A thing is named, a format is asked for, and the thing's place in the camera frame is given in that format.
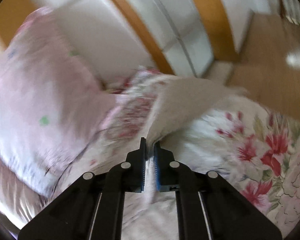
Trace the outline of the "cream knit sweater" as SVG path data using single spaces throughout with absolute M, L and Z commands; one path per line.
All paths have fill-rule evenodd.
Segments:
M 147 145 L 160 141 L 192 170 L 230 176 L 230 154 L 215 128 L 221 110 L 246 93 L 204 79 L 172 79 L 159 90 L 144 131 Z M 177 208 L 172 193 L 155 189 L 154 158 L 146 161 L 145 192 L 128 194 L 122 239 L 177 239 Z

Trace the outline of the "pink lavender-print pillow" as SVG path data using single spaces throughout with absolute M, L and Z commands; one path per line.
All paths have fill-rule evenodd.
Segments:
M 101 89 L 59 32 L 52 10 L 40 8 L 26 18 L 0 63 L 0 159 L 49 197 L 116 105 L 116 95 Z

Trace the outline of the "floral bedspread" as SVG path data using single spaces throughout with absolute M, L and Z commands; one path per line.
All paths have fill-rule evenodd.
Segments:
M 127 87 L 111 91 L 117 105 L 104 128 L 63 172 L 51 199 L 65 191 L 84 172 L 101 174 L 122 162 L 146 138 L 147 119 L 159 90 L 172 79 L 164 74 L 137 72 Z M 221 110 L 217 136 L 230 154 L 225 178 L 258 208 L 287 238 L 300 222 L 300 122 L 241 96 Z

